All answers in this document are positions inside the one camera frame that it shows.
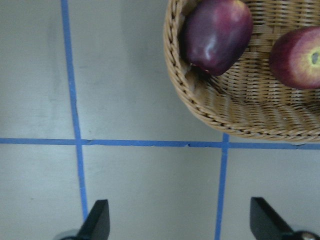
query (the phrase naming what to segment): red apple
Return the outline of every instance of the red apple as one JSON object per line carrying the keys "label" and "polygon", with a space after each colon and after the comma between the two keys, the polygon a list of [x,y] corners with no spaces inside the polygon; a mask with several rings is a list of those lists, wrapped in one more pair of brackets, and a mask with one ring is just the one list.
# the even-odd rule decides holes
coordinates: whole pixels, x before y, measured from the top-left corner
{"label": "red apple", "polygon": [[252,31],[251,12],[244,2],[203,0],[184,22],[182,55],[211,75],[222,75],[244,53]]}
{"label": "red apple", "polygon": [[320,87],[320,26],[299,28],[281,36],[269,57],[270,71],[295,89]]}

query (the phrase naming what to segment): wicker basket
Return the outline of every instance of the wicker basket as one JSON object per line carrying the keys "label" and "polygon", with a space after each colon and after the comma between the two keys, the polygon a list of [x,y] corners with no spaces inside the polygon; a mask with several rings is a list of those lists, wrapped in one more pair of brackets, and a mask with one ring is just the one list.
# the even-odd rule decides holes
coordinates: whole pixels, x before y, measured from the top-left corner
{"label": "wicker basket", "polygon": [[218,77],[198,73],[180,57],[179,32],[198,2],[169,0],[163,31],[168,73],[189,110],[212,128],[243,138],[320,141],[320,89],[286,87],[268,63],[281,35],[320,25],[320,0],[245,0],[254,24],[249,46]]}

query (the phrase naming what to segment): blue tape line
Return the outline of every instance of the blue tape line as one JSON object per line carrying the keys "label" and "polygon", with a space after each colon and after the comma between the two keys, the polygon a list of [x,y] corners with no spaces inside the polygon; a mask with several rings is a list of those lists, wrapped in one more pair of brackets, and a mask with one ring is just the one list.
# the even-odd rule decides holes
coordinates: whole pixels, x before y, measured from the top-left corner
{"label": "blue tape line", "polygon": [[85,220],[88,216],[88,203],[87,203],[87,194],[86,194],[86,185],[85,185],[85,172],[84,172],[84,160],[83,160],[83,152],[82,152],[80,124],[79,124],[79,117],[78,117],[78,110],[77,110],[77,95],[76,95],[75,73],[74,73],[74,66],[73,66],[73,56],[72,56],[68,0],[61,0],[61,11],[62,11],[66,68],[67,68],[67,75],[68,75],[72,121],[73,121],[75,145],[76,145],[78,180],[79,180],[79,188],[80,188],[80,196],[81,196],[81,204],[82,204],[82,214],[83,214],[83,219]]}
{"label": "blue tape line", "polygon": [[154,140],[82,140],[83,145],[136,146],[136,147],[189,147],[189,148],[221,148],[222,142],[214,141],[154,141]]}
{"label": "blue tape line", "polygon": [[320,150],[320,144],[306,143],[294,145],[290,143],[262,143],[262,142],[230,142],[230,149],[279,149],[279,150]]}
{"label": "blue tape line", "polygon": [[[0,138],[0,144],[29,145],[76,145],[74,139],[46,138]],[[156,141],[156,140],[117,140],[117,139],[81,139],[81,145],[136,146],[136,147],[190,147],[222,148],[226,143],[215,141]],[[229,149],[269,149],[269,150],[320,150],[320,143],[290,144],[262,142],[228,142]]]}
{"label": "blue tape line", "polygon": [[0,144],[75,145],[73,139],[0,138]]}
{"label": "blue tape line", "polygon": [[223,217],[223,209],[224,209],[228,149],[229,149],[228,134],[226,133],[223,134],[222,143],[223,143],[223,147],[222,147],[221,165],[220,165],[219,192],[218,192],[218,203],[217,203],[217,210],[216,210],[214,240],[220,240],[220,236],[221,236],[221,225],[222,225],[222,217]]}

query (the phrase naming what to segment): floor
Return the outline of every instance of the floor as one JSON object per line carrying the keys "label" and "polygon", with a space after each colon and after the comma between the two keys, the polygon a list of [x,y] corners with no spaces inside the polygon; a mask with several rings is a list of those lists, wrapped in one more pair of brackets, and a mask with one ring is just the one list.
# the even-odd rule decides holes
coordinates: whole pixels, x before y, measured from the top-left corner
{"label": "floor", "polygon": [[223,134],[178,98],[166,0],[0,1],[0,239],[254,240],[251,197],[320,234],[320,144]]}

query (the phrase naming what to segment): dark red apple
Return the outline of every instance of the dark red apple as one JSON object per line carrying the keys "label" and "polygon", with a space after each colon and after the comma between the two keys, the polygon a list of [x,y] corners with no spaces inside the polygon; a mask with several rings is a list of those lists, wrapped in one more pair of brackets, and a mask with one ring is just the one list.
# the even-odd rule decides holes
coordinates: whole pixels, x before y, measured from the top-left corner
{"label": "dark red apple", "polygon": [[320,88],[320,26],[299,28],[281,36],[271,49],[269,67],[287,87]]}
{"label": "dark red apple", "polygon": [[244,2],[203,0],[184,22],[183,55],[211,75],[222,75],[244,53],[252,31],[251,12]]}

